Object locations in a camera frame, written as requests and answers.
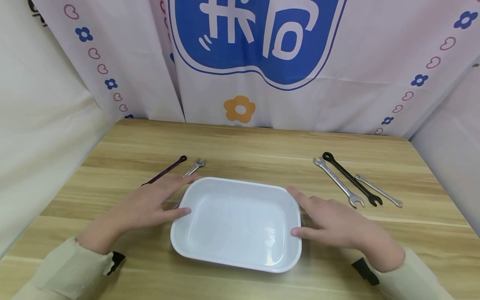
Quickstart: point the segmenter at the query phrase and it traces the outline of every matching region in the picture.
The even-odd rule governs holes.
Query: white wall
[[[412,143],[480,236],[480,66],[468,70]]]
[[[0,258],[109,129],[26,0],[0,0]]]

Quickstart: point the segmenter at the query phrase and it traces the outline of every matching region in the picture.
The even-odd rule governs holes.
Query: tabletop
[[[0,261],[0,300],[10,299],[50,251],[181,155],[189,159],[170,173],[183,174],[202,157],[207,165],[197,171],[200,177],[294,185],[307,196],[348,204],[342,191],[312,162],[325,151],[350,173],[361,173],[404,203],[397,208],[383,198],[383,206],[366,202],[367,207],[358,212],[413,249],[456,299],[478,298],[480,240],[409,141],[122,120]],[[170,205],[179,202],[184,192],[185,188],[175,193]],[[297,265],[286,273],[270,274],[184,258],[170,244],[170,227],[164,224],[123,236],[114,249],[127,256],[125,264],[90,299],[381,299],[336,249],[303,241]]]

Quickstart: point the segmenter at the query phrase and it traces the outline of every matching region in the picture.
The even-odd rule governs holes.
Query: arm
[[[292,236],[343,248],[350,263],[363,254],[386,299],[453,300],[412,250],[402,248],[369,219],[335,200],[307,198],[293,187],[287,190],[320,227],[293,228]]]
[[[189,208],[164,211],[163,202],[195,175],[165,176],[123,198],[75,239],[53,250],[12,300],[75,300],[111,272],[112,245],[134,228],[160,225],[188,215]]]

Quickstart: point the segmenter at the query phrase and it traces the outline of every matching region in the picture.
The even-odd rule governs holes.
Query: black wrench
[[[343,175],[345,175],[348,180],[350,180],[353,184],[355,184],[355,186],[362,192],[365,194],[365,196],[367,196],[368,198],[368,201],[373,205],[373,206],[377,206],[377,203],[380,204],[380,205],[383,205],[383,201],[382,199],[377,196],[377,195],[374,195],[372,194],[369,190],[367,190],[360,182],[358,182],[358,180],[355,179],[355,177],[352,176],[352,174],[350,174],[347,170],[345,170],[341,164],[339,164],[335,158],[333,157],[333,154],[331,154],[330,152],[325,152],[323,153],[322,155],[323,159],[330,162],[332,165],[334,165],[340,172],[342,172]]]
[[[180,158],[173,163],[173,165],[171,165],[170,167],[166,168],[165,170],[163,170],[160,174],[158,174],[157,176],[153,177],[152,179],[150,179],[148,182],[142,184],[142,186],[146,185],[146,184],[150,184],[150,183],[154,183],[155,181],[157,181],[157,179],[159,179],[160,177],[162,177],[163,175],[167,174],[168,172],[172,171],[173,168],[175,168],[176,166],[178,166],[180,163],[184,162],[185,160],[187,160],[187,157],[185,155],[182,155],[180,156]]]

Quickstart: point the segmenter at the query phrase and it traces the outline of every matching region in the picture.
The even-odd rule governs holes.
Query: open-end wrench
[[[330,176],[330,178],[338,185],[338,187],[345,193],[345,195],[347,195],[348,203],[350,203],[353,208],[357,209],[357,207],[355,206],[356,202],[360,203],[362,207],[365,207],[365,202],[363,201],[363,199],[360,196],[355,195],[345,184],[343,184],[343,182],[340,181],[340,179],[335,175],[335,173],[330,170],[330,168],[327,166],[327,164],[322,158],[314,158],[313,163],[322,168],[322,170],[325,171],[328,176]]]
[[[190,170],[188,170],[187,173],[185,173],[183,176],[185,177],[185,176],[192,175],[198,168],[205,166],[206,163],[207,163],[206,159],[202,160],[201,158],[197,158],[197,160],[195,160],[195,164],[193,165],[193,167],[191,167]],[[170,210],[176,209],[179,206],[180,206],[180,203],[177,203],[174,206],[172,206]]]
[[[180,156],[180,158],[174,162],[170,167],[166,168],[165,170],[163,170],[160,174],[158,174],[157,176],[153,177],[152,179],[150,179],[148,182],[142,184],[142,186],[146,185],[146,184],[150,184],[150,183],[154,183],[155,181],[157,181],[157,179],[159,179],[160,177],[162,177],[163,175],[167,174],[168,172],[172,171],[173,168],[175,168],[176,166],[178,166],[180,163],[184,162],[185,160],[187,160],[187,157],[185,155],[182,155]]]
[[[376,190],[377,192],[379,192],[380,194],[382,194],[385,198],[387,198],[388,200],[392,201],[393,204],[395,204],[396,207],[399,207],[399,208],[402,208],[403,207],[403,202],[401,202],[400,200],[398,199],[395,199],[394,197],[390,196],[389,194],[385,193],[384,191],[382,191],[381,189],[379,189],[376,185],[374,185],[373,183],[371,183],[370,181],[366,180],[361,174],[355,174],[355,178],[358,180],[358,181],[361,181],[363,183],[365,183],[366,185],[368,185],[369,187],[371,187],[372,189]]]
[[[367,190],[360,182],[358,182],[358,180],[355,179],[355,177],[352,176],[352,174],[350,174],[347,170],[345,170],[341,164],[339,164],[336,160],[335,160],[335,157],[333,157],[333,154],[331,154],[330,152],[324,152],[324,154],[322,155],[323,159],[328,161],[329,163],[331,163],[332,165],[334,165],[340,172],[342,172],[343,175],[345,175],[348,180],[350,180],[353,184],[355,184],[355,186],[362,192],[365,194],[365,196],[367,196],[368,198],[368,201],[373,205],[373,206],[377,206],[377,203],[380,204],[380,205],[383,205],[384,202],[382,201],[382,199],[377,196],[377,195],[374,195],[372,194],[369,190]]]

